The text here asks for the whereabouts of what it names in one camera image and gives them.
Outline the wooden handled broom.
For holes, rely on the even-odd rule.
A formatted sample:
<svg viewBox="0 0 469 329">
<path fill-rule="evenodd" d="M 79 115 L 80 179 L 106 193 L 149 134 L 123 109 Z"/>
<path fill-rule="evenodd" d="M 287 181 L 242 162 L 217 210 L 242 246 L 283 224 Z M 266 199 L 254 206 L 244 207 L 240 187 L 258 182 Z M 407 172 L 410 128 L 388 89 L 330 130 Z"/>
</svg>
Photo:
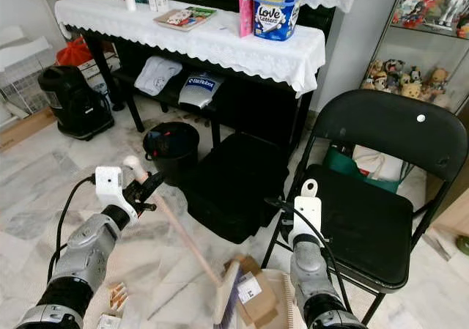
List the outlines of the wooden handled broom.
<svg viewBox="0 0 469 329">
<path fill-rule="evenodd" d="M 123 159 L 122 164 L 130 169 L 134 181 L 143 186 L 144 191 L 138 193 L 139 197 L 136 197 L 137 201 L 155 203 L 155 209 L 164 212 L 164 215 L 168 218 L 170 225 L 173 226 L 173 229 L 177 232 L 181 241 L 184 242 L 188 249 L 190 249 L 191 254 L 194 255 L 194 258 L 201 266 L 202 271 L 204 271 L 205 275 L 209 276 L 209 279 L 215 285 L 213 329 L 231 329 L 232 320 L 236 317 L 234 306 L 230 303 L 232 290 L 230 288 L 226 288 L 224 280 L 220 278 L 217 271 L 211 268 L 207 259 L 205 259 L 204 254 L 202 254 L 201 249 L 198 248 L 194 239 L 192 239 L 190 232 L 188 232 L 179 221 L 177 213 L 170 208 L 168 203 L 160 194 L 149 191 L 147 180 L 151 177 L 155 177 L 155 175 L 151 175 L 149 172 L 145 171 L 137 156 L 126 156 L 126 158 Z"/>
</svg>

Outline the brown cardboard box with label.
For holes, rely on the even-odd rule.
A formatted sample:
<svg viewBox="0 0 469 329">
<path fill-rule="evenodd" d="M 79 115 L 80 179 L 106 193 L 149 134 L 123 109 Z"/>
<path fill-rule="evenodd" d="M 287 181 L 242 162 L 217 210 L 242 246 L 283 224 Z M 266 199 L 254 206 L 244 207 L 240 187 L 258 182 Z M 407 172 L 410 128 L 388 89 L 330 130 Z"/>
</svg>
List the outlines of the brown cardboard box with label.
<svg viewBox="0 0 469 329">
<path fill-rule="evenodd" d="M 226 263 L 231 267 L 232 285 L 224 294 L 227 295 L 228 308 L 240 320 L 238 329 L 257 329 L 264 327 L 278 315 L 278 296 L 272 283 L 252 256 L 237 254 Z"/>
</svg>

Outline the black padded piano stool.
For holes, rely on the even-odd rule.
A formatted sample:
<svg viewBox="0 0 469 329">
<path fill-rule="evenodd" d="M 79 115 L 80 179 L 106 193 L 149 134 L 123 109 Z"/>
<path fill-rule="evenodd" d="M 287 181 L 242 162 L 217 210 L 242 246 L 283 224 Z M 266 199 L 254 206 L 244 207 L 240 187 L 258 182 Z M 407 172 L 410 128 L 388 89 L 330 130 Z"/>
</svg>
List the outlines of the black padded piano stool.
<svg viewBox="0 0 469 329">
<path fill-rule="evenodd" d="M 218 237 L 242 244 L 277 212 L 265 199 L 284 192 L 289 158 L 264 139 L 228 135 L 179 182 L 188 214 Z"/>
</svg>

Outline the green fabric bag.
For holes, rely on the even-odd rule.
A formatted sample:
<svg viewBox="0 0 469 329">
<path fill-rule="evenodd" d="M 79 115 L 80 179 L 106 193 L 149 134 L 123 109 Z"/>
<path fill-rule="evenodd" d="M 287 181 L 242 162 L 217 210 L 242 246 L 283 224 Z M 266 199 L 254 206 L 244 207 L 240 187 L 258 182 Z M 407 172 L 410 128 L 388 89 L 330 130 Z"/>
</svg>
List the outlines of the green fabric bag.
<svg viewBox="0 0 469 329">
<path fill-rule="evenodd" d="M 379 188 L 392 193 L 396 193 L 401 182 L 408 176 L 409 172 L 413 168 L 413 164 L 405 163 L 405 173 L 399 182 L 365 178 L 365 176 L 359 172 L 358 168 L 356 168 L 354 160 L 352 160 L 352 151 L 354 148 L 354 144 L 339 144 L 338 142 L 332 142 L 332 144 L 329 145 L 328 150 L 326 150 L 324 166 L 333 169 L 333 171 L 337 171 L 339 174 L 352 176 L 366 182 L 366 184 L 379 186 Z"/>
</svg>

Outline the brown striped litter piece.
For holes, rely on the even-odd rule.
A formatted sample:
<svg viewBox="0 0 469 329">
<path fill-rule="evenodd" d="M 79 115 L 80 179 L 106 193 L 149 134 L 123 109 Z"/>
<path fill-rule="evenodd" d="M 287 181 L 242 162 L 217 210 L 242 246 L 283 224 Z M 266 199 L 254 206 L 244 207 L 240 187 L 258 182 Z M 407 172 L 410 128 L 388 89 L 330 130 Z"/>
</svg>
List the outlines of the brown striped litter piece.
<svg viewBox="0 0 469 329">
<path fill-rule="evenodd" d="M 116 282 L 108 286 L 108 309 L 111 312 L 123 311 L 128 299 L 128 288 L 124 282 Z"/>
</svg>

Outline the grey folded cap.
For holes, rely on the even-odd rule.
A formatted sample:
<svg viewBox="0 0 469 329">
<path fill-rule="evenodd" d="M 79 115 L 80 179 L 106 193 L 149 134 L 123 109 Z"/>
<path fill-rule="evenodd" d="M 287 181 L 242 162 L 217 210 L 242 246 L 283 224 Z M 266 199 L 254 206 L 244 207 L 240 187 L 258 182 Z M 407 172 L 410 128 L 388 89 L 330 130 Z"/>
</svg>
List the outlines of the grey folded cap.
<svg viewBox="0 0 469 329">
<path fill-rule="evenodd" d="M 181 62 L 160 56 L 151 56 L 134 81 L 134 87 L 148 97 L 157 97 L 167 83 L 183 69 Z"/>
</svg>

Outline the black vacuum cleaner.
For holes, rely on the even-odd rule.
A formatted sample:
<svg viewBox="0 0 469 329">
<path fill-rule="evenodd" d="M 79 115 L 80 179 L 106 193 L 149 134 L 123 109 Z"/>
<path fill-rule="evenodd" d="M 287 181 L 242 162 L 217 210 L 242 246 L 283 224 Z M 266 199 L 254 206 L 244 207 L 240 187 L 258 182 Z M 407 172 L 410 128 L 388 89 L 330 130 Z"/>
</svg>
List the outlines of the black vacuum cleaner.
<svg viewBox="0 0 469 329">
<path fill-rule="evenodd" d="M 38 85 L 56 115 L 58 130 L 67 137 L 90 141 L 114 126 L 107 99 L 88 85 L 79 68 L 44 68 Z"/>
</svg>

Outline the white printed carton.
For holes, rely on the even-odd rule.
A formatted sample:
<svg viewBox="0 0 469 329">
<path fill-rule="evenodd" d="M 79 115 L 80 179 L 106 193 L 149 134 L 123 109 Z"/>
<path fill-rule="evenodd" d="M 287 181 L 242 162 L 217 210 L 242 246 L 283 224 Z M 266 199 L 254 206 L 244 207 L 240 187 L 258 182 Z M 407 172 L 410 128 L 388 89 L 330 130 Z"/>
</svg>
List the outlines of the white printed carton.
<svg viewBox="0 0 469 329">
<path fill-rule="evenodd" d="M 105 52 L 105 60 L 107 61 L 108 68 L 114 70 L 120 67 L 119 57 L 115 52 Z M 103 80 L 103 76 L 100 74 L 100 68 L 97 66 L 97 62 L 92 59 L 78 65 L 81 74 L 84 75 L 85 81 L 90 87 L 99 92 L 102 95 L 108 95 L 108 87 Z"/>
</svg>

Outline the white litter piece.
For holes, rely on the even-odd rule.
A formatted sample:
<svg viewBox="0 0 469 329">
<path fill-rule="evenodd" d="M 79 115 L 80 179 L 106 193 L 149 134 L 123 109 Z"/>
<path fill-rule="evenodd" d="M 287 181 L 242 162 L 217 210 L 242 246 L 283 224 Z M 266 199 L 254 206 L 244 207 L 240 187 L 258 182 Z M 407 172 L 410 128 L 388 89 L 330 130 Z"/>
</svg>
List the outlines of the white litter piece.
<svg viewBox="0 0 469 329">
<path fill-rule="evenodd" d="M 120 329 L 121 323 L 121 316 L 101 314 L 95 329 Z"/>
</svg>

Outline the long wooden board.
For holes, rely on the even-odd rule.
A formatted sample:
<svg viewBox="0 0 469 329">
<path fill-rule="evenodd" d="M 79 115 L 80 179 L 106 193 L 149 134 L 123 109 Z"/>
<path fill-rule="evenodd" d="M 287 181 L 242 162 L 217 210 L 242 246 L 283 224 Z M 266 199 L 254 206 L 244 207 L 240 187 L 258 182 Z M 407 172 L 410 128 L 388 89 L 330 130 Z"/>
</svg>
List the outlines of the long wooden board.
<svg viewBox="0 0 469 329">
<path fill-rule="evenodd" d="M 56 115 L 53 114 L 50 108 L 41 109 L 36 114 L 17 120 L 6 129 L 1 130 L 0 151 L 10 150 L 54 122 L 56 122 Z"/>
</svg>

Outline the red plastic bag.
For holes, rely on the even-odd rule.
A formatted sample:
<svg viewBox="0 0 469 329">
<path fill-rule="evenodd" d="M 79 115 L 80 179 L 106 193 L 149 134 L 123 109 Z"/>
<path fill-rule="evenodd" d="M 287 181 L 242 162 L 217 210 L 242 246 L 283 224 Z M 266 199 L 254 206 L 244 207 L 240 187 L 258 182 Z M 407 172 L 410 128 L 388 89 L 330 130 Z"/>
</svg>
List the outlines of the red plastic bag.
<svg viewBox="0 0 469 329">
<path fill-rule="evenodd" d="M 56 65 L 60 67 L 80 67 L 84 62 L 93 60 L 83 35 L 73 41 L 67 41 L 66 47 L 57 51 Z"/>
</svg>

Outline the beige plush toy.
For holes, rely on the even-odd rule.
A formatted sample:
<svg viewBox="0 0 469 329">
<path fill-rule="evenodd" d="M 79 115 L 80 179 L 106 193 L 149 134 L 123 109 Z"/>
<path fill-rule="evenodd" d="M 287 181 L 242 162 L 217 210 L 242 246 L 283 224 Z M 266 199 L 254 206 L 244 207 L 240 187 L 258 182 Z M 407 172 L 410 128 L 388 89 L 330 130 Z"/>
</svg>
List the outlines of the beige plush toy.
<svg viewBox="0 0 469 329">
<path fill-rule="evenodd" d="M 399 94 L 403 97 L 421 100 L 422 85 L 419 82 L 405 82 L 399 88 Z"/>
</svg>

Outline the pink slim box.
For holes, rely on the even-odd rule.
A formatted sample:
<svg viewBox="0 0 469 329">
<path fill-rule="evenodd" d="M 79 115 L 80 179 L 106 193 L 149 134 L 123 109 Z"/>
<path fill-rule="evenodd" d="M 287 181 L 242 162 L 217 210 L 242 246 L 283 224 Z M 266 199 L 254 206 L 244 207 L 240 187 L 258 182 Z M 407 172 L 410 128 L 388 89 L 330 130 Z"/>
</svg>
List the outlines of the pink slim box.
<svg viewBox="0 0 469 329">
<path fill-rule="evenodd" d="M 250 37 L 254 33 L 254 1 L 238 0 L 239 37 Z"/>
</svg>

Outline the blue Love Letters tub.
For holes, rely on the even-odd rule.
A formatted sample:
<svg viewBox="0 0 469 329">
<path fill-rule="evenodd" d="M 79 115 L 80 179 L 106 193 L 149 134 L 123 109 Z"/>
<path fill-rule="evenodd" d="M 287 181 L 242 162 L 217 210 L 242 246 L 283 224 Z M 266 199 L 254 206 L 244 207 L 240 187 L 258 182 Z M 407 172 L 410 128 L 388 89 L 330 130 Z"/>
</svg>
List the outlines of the blue Love Letters tub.
<svg viewBox="0 0 469 329">
<path fill-rule="evenodd" d="M 254 1 L 255 37 L 272 41 L 286 41 L 294 34 L 299 0 Z"/>
</svg>

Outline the brown teddy plush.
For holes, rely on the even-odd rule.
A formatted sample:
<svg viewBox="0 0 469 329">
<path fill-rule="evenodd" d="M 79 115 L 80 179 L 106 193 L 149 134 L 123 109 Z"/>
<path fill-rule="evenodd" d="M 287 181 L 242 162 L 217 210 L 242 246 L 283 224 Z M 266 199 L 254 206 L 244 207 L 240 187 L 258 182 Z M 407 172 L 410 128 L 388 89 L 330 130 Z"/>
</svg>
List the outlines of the brown teddy plush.
<svg viewBox="0 0 469 329">
<path fill-rule="evenodd" d="M 429 101 L 433 101 L 439 95 L 445 94 L 446 84 L 448 84 L 448 71 L 443 67 L 433 69 L 429 80 L 425 83 L 425 95 Z"/>
</svg>

